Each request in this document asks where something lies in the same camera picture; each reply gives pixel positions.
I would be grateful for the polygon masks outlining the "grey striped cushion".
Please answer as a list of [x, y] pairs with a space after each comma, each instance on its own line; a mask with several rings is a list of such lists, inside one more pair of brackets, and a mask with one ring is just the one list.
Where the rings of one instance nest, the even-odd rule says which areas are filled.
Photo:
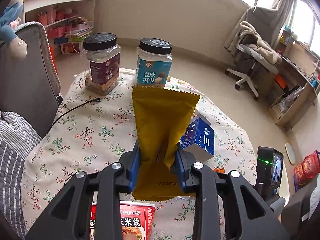
[[14, 233], [27, 233], [21, 201], [24, 162], [41, 137], [22, 116], [1, 112], [1, 213]]

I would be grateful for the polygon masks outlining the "wooden desk shelf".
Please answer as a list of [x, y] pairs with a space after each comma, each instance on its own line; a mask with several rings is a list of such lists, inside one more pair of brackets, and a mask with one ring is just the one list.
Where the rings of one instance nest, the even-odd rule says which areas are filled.
[[297, 39], [285, 26], [279, 34], [275, 51], [281, 56], [276, 65], [269, 111], [277, 126], [290, 129], [303, 117], [319, 95], [319, 56]]

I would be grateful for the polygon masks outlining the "teal label macadamia jar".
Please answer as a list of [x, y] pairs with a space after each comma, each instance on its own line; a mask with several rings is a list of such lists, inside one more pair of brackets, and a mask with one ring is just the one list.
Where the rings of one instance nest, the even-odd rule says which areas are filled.
[[137, 47], [135, 86], [164, 88], [172, 65], [172, 44], [146, 37]]

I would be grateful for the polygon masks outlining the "floral tablecloth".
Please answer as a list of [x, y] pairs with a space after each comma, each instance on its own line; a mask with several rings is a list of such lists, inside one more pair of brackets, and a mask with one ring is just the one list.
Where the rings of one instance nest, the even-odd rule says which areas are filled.
[[[27, 228], [76, 172], [93, 173], [133, 149], [137, 139], [132, 104], [135, 71], [122, 68], [116, 87], [99, 103], [79, 74], [57, 111], [57, 122], [28, 155], [22, 178], [22, 207]], [[196, 113], [214, 130], [213, 169], [239, 171], [249, 183], [257, 178], [257, 155], [247, 133], [201, 94]]]

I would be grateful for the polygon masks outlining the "yellow snack wrapper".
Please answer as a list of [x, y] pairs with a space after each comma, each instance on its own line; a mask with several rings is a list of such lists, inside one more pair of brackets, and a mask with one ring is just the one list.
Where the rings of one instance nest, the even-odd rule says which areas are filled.
[[140, 169], [133, 197], [161, 202], [182, 196], [170, 170], [200, 96], [159, 87], [135, 87], [132, 102], [140, 149]]

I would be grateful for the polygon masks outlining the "red instant noodle cup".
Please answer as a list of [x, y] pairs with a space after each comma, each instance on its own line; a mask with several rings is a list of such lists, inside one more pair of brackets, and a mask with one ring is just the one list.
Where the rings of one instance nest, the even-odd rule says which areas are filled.
[[138, 239], [150, 239], [155, 204], [144, 202], [120, 201], [120, 223], [122, 234], [132, 234]]

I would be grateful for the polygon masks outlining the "white bookshelf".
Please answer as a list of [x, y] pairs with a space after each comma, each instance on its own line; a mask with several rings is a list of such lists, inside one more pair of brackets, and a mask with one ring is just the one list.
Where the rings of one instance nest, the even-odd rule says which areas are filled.
[[23, 22], [44, 26], [49, 44], [61, 54], [82, 51], [94, 31], [96, 0], [23, 0]]

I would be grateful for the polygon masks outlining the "blue milk carton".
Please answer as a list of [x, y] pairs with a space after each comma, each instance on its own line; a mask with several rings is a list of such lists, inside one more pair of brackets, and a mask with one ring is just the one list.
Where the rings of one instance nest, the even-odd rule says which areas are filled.
[[181, 148], [190, 152], [200, 162], [209, 161], [215, 155], [214, 130], [202, 115], [191, 120], [180, 139]]

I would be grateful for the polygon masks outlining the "grey chair back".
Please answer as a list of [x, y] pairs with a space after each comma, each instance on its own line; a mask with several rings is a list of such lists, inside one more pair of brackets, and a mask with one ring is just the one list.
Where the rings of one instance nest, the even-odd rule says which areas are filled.
[[27, 22], [15, 33], [26, 42], [27, 56], [16, 61], [1, 43], [1, 111], [19, 114], [44, 138], [63, 101], [60, 80], [44, 26]]

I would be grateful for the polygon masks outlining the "blue plush toy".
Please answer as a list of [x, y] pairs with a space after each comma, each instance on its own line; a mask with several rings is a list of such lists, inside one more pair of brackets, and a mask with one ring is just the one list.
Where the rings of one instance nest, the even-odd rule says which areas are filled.
[[22, 60], [27, 55], [27, 44], [20, 39], [14, 29], [19, 25], [19, 14], [23, 9], [21, 2], [14, 2], [1, 14], [1, 41], [7, 46], [13, 59]]

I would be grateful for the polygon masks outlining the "white office chair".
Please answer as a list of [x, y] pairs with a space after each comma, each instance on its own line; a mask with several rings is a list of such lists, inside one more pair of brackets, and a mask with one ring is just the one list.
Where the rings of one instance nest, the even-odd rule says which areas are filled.
[[252, 81], [252, 74], [257, 64], [264, 67], [268, 72], [277, 75], [276, 64], [281, 63], [281, 56], [272, 47], [272, 38], [276, 30], [277, 12], [273, 9], [251, 7], [247, 9], [233, 31], [227, 38], [224, 48], [232, 56], [241, 52], [252, 58], [253, 64], [245, 73], [228, 68], [226, 75], [230, 73], [239, 77], [235, 89], [239, 90], [243, 83], [248, 84], [253, 92], [254, 99], [259, 99], [258, 89]]

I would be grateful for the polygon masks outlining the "red shopping bag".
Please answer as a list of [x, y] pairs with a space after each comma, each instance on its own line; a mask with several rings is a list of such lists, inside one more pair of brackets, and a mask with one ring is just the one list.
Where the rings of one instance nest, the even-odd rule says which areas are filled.
[[319, 151], [315, 150], [306, 156], [294, 169], [293, 181], [295, 187], [309, 183], [319, 173]]

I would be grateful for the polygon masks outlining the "purple label nut jar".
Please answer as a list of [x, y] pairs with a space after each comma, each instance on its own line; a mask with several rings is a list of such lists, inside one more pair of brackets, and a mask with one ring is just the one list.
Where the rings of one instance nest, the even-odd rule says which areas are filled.
[[100, 96], [106, 96], [119, 79], [121, 47], [113, 33], [96, 33], [83, 42], [84, 55], [89, 68], [84, 70], [85, 86]]

